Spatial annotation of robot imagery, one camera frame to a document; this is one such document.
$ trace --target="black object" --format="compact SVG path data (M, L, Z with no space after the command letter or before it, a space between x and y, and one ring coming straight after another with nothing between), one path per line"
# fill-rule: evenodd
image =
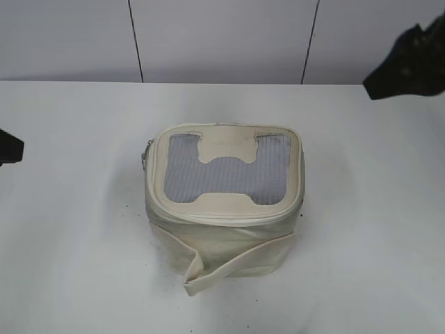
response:
M23 141L0 129L0 166L21 161L24 146Z
M445 14L425 31L404 32L385 61L363 82L372 100L394 95L432 96L445 90Z

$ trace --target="white wall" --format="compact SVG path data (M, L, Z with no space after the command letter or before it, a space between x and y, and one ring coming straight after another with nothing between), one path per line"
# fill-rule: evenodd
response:
M140 81L126 0L2 0L0 79Z
M444 0L321 0L304 83L360 84L402 32L444 9Z
M316 0L131 0L145 81L299 84Z
M317 0L131 0L146 82L298 84ZM321 0L305 84L360 84L444 0ZM1 0L0 80L140 81L128 0Z

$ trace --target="white leather bag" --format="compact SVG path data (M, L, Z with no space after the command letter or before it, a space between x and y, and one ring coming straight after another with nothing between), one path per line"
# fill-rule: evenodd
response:
M278 268L305 192L300 137L283 127L180 125L142 155L154 235L189 295Z

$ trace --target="white surface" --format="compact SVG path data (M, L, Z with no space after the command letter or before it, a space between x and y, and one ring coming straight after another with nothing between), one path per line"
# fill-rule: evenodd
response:
M131 0L145 82L299 84L316 0Z
M360 84L402 32L443 11L443 0L321 0L305 84Z
M0 79L140 82L127 0L4 0Z
M360 86L0 83L1 333L443 333L445 96ZM140 153L181 122L300 132L284 266L190 298L145 218Z

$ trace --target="gray mesh panel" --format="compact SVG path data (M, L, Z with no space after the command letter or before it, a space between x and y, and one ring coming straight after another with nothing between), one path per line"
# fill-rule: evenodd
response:
M190 203L203 193L244 193L258 205L278 203L286 195L290 140L285 134L258 136L257 159L235 157L199 161L200 136L170 137L164 192L173 202Z

